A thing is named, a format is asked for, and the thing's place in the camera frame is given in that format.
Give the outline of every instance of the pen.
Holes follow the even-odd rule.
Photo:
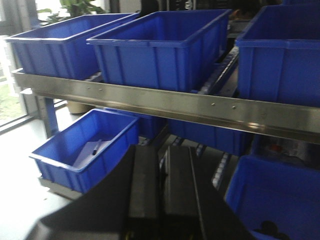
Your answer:
[[[96,155],[97,152],[98,152],[98,149],[100,148],[100,145],[101,145],[101,142],[102,142],[102,139],[99,139],[99,141],[96,143],[93,151],[92,151],[92,155]]]

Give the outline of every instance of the plastic storage bin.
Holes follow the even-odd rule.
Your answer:
[[[320,4],[268,6],[238,37],[239,96],[320,107]]]
[[[282,4],[291,5],[291,4],[308,4],[308,3],[320,3],[319,0],[282,0]]]
[[[145,137],[148,139],[155,138],[167,124],[167,119],[162,117],[124,111],[124,110],[119,110],[119,109],[114,109],[109,107],[106,107],[105,109],[108,111],[122,113],[122,114],[139,118],[139,121],[138,121],[139,136]]]
[[[83,80],[99,71],[86,39],[133,20],[137,14],[84,15],[6,39],[27,74]]]
[[[93,155],[99,140],[102,142]],[[130,144],[138,142],[138,118],[93,109],[30,157],[35,159],[44,179],[85,193],[118,164]]]
[[[229,13],[154,12],[88,42],[106,83],[189,92],[226,49]]]
[[[243,156],[230,182],[226,202],[254,232],[263,221],[277,225],[291,240],[320,239],[320,172],[254,155]]]
[[[240,156],[252,140],[252,134],[194,122],[168,119],[173,135],[188,139],[220,151]]]

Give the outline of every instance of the green leaves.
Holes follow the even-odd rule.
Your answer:
[[[60,0],[61,8],[66,9],[70,17],[61,17],[59,13],[53,13],[49,8],[38,10],[38,13],[51,13],[50,16],[42,23],[57,23],[69,18],[75,18],[87,14],[105,14],[106,11],[99,6],[91,4],[94,0]]]
[[[45,9],[40,9],[37,11],[38,14],[42,14],[42,13],[51,13],[52,14],[52,10],[50,8],[45,8]]]

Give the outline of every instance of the black machine part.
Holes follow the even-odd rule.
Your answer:
[[[97,186],[41,218],[26,240],[254,239],[213,187],[212,163],[190,147],[170,146],[167,154],[166,186],[177,192],[165,196],[165,211],[155,148],[131,146]]]

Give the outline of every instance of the stainless steel rail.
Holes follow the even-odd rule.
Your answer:
[[[320,108],[14,72],[39,96],[320,144]]]

